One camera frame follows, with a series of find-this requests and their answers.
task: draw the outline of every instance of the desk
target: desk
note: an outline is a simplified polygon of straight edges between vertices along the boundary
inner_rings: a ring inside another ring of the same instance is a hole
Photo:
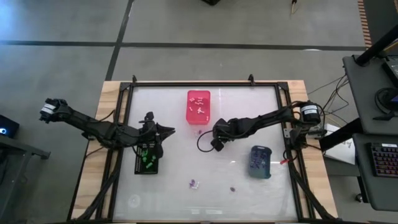
[[[0,154],[3,152],[6,152],[6,160],[0,166],[0,175],[3,175],[4,170],[6,172],[0,184],[0,220],[8,221],[30,158],[38,155],[41,159],[48,159],[50,153],[0,135]]]
[[[248,81],[231,81],[236,83],[247,83]],[[288,82],[290,90],[291,101],[308,100],[307,92],[305,90],[305,85],[302,80],[296,81],[282,81]],[[119,86],[121,82],[105,82],[101,92],[101,98],[99,99],[98,110],[96,113],[96,119],[104,118],[108,115],[116,106]],[[124,115],[124,108],[126,107],[127,99],[123,99],[121,118]],[[319,146],[318,141],[308,140],[309,144]],[[94,151],[99,148],[100,145],[96,141],[92,141],[88,145],[87,153]],[[79,217],[87,208],[87,206],[92,202],[101,187],[101,181],[103,178],[104,163],[106,160],[106,150],[99,151],[91,155],[83,164],[83,169],[81,177],[78,180],[78,188],[76,192],[76,199],[73,202],[71,210],[71,218]],[[305,161],[305,168],[307,170],[307,176],[310,188],[315,194],[320,203],[328,210],[330,214],[337,217],[337,211],[333,196],[330,189],[330,184],[328,176],[325,169],[325,164],[323,162],[323,157],[321,151],[314,148],[307,148],[303,150],[303,158]],[[103,208],[102,216],[107,216],[108,206],[109,206],[109,195],[110,190],[105,198],[105,205]],[[303,193],[300,193],[300,201],[303,207],[304,217],[308,217],[308,211],[306,211],[306,200]]]
[[[362,196],[369,200],[372,208],[383,211],[398,211],[398,195],[390,194],[396,191],[397,179],[375,177],[373,165],[369,157],[369,149],[365,146],[368,142],[382,142],[397,144],[397,138],[392,136],[375,136],[368,134],[353,134],[356,158],[359,171],[363,180]]]

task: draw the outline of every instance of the keyboard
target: keyboard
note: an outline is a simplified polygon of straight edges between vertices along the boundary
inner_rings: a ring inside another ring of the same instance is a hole
[[[396,144],[367,143],[373,174],[376,177],[398,178],[398,146]]]

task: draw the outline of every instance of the wire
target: wire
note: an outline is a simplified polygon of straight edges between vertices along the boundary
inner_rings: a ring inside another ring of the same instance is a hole
[[[326,125],[326,123],[325,123],[325,121],[326,121],[325,111],[323,110],[323,108],[319,104],[315,103],[315,105],[321,109],[321,112],[319,113],[319,116],[321,116],[321,113],[323,113],[322,129],[325,129],[325,125]]]
[[[344,119],[343,119],[343,118],[341,118],[340,116],[337,116],[337,115],[335,115],[334,113],[331,113],[331,112],[329,112],[329,114],[328,114],[328,115],[333,115],[333,116],[335,116],[335,117],[339,118],[340,120],[344,121],[346,124],[348,124],[348,122],[347,122],[346,120],[344,120]]]
[[[318,147],[318,146],[313,146],[313,145],[311,145],[311,144],[305,144],[306,146],[310,146],[310,147],[314,147],[315,149],[319,149],[319,150],[322,150],[320,147]]]
[[[315,93],[316,91],[318,91],[318,90],[320,90],[320,89],[322,89],[322,88],[324,88],[324,87],[326,87],[326,86],[328,86],[328,85],[331,85],[332,83],[336,82],[336,81],[339,80],[340,78],[342,78],[342,77],[339,77],[339,78],[337,78],[336,80],[331,81],[330,83],[327,83],[327,84],[325,84],[325,85],[323,85],[323,86],[321,86],[321,87],[318,87],[318,88],[312,90],[311,92],[309,92],[309,93],[307,93],[307,94],[309,95],[309,94]]]
[[[199,136],[198,141],[197,141],[197,148],[199,149],[199,151],[201,151],[201,152],[211,152],[212,150],[214,150],[214,147],[212,147],[210,150],[207,150],[207,151],[202,150],[202,149],[199,147],[199,140],[200,140],[200,138],[201,138],[202,136],[204,136],[205,134],[210,133],[210,132],[213,132],[213,130],[206,131],[206,132],[204,132],[203,134],[201,134],[201,135]]]
[[[345,107],[347,107],[347,106],[349,105],[349,103],[348,103],[346,100],[344,100],[343,97],[341,97],[340,94],[338,93],[338,91],[339,91],[343,86],[345,86],[345,85],[347,85],[347,84],[348,84],[348,78],[346,78],[346,80],[343,81],[343,83],[341,84],[341,86],[339,86],[339,87],[336,86],[336,89],[335,89],[334,95],[333,95],[333,99],[332,99],[332,101],[330,102],[328,109],[326,109],[326,110],[329,110],[329,108],[331,107],[331,105],[332,105],[333,102],[335,101],[336,96],[338,96],[340,99],[342,99],[346,104],[345,104],[344,106],[342,106],[341,108],[338,108],[338,109],[334,110],[333,112],[339,111],[339,110],[341,110],[341,109],[343,109],[343,108],[345,108]]]
[[[295,150],[295,151],[296,151],[296,156],[293,157],[292,160],[290,160],[289,158],[287,158],[287,150],[285,150],[284,153],[282,153],[282,157],[284,158],[284,160],[294,161],[294,160],[296,160],[296,159],[298,158],[298,156],[299,156],[298,150]]]
[[[138,152],[136,151],[136,149],[134,148],[134,146],[131,146],[131,148],[132,148],[132,151],[135,153],[135,155],[136,155],[138,158],[142,158],[142,156],[138,154]]]
[[[331,120],[332,122],[334,122],[335,124],[337,124],[339,127],[342,127],[342,125],[337,122],[335,119],[331,118],[331,117],[327,117],[329,120]]]
[[[86,158],[87,158],[89,155],[91,155],[92,153],[96,153],[96,152],[98,152],[99,150],[101,150],[101,149],[103,149],[103,148],[104,148],[104,146],[101,147],[101,148],[99,148],[99,149],[95,149],[94,151],[92,151],[92,152],[90,152],[89,154],[87,154],[87,155],[86,155]]]
[[[301,120],[301,113],[300,112],[294,111],[293,114],[298,114],[299,115],[298,119]]]
[[[112,111],[110,112],[110,114],[108,114],[106,117],[102,118],[101,120],[98,120],[98,121],[89,121],[89,123],[99,123],[99,122],[102,122],[102,121],[104,121],[106,118],[110,117],[114,112],[115,112],[115,110],[112,110]]]
[[[329,100],[325,103],[325,105],[323,106],[323,109],[325,109],[327,106],[328,106],[328,104],[331,102],[331,100],[333,100],[333,98],[335,97],[335,95],[336,95],[336,93],[338,92],[338,90],[340,90],[340,88],[341,87],[343,87],[342,85],[341,86],[339,86],[340,85],[340,82],[343,80],[343,78],[345,77],[346,75],[343,75],[341,78],[340,78],[340,80],[338,81],[338,83],[337,83],[337,85],[336,85],[336,88],[335,88],[335,90],[331,93],[331,95],[330,95],[330,97],[329,97]]]

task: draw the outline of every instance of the red plastic box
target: red plastic box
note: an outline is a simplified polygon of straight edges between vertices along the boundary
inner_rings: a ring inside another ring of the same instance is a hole
[[[210,91],[190,90],[187,96],[188,124],[208,124],[210,120]]]

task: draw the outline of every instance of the table leg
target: table leg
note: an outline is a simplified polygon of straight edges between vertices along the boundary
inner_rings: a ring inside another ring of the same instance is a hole
[[[364,186],[363,181],[362,181],[362,177],[360,177],[360,176],[357,177],[357,180],[358,180],[358,184],[359,184],[359,189],[361,191],[362,202],[363,203],[369,203],[368,195],[366,194],[365,186]]]
[[[339,130],[319,140],[322,151],[324,152],[333,148],[335,145],[342,143],[343,141],[349,140],[352,138],[354,133],[363,133],[361,120],[359,118],[356,118]]]

